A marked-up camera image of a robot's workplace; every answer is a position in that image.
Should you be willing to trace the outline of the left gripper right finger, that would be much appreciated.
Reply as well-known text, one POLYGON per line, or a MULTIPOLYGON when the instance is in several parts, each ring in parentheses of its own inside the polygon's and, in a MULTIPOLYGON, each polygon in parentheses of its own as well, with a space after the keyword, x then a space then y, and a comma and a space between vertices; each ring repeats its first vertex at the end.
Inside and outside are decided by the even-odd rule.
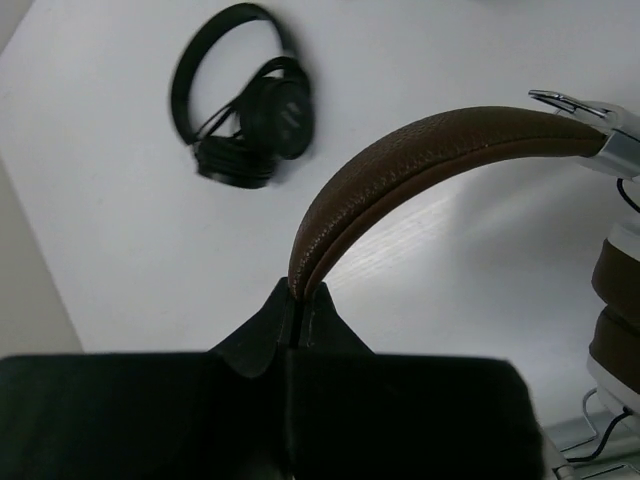
POLYGON ((540 479, 529 390, 505 360, 372 352, 326 286, 289 354, 297 479, 540 479))

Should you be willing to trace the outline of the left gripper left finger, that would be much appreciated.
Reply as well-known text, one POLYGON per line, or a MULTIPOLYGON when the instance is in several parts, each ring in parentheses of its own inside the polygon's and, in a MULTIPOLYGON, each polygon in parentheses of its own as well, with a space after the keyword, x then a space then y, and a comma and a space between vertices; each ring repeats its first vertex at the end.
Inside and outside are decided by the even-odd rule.
POLYGON ((5 479, 287 479, 272 366, 288 290, 206 352, 1 362, 5 479))

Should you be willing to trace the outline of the brown silver headphones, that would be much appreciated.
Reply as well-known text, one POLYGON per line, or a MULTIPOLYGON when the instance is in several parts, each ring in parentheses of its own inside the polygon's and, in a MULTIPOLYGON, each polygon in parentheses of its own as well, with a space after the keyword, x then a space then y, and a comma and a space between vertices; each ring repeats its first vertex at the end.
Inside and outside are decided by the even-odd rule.
MULTIPOLYGON (((483 106, 402 127, 356 155, 307 210, 292 248, 288 285, 309 297, 373 225, 418 193, 459 174, 529 157, 577 157, 619 185, 639 180, 639 118, 621 106, 534 90, 549 112, 483 106)), ((617 223, 592 275, 605 306, 587 367, 602 404, 639 428, 639 222, 617 223)))

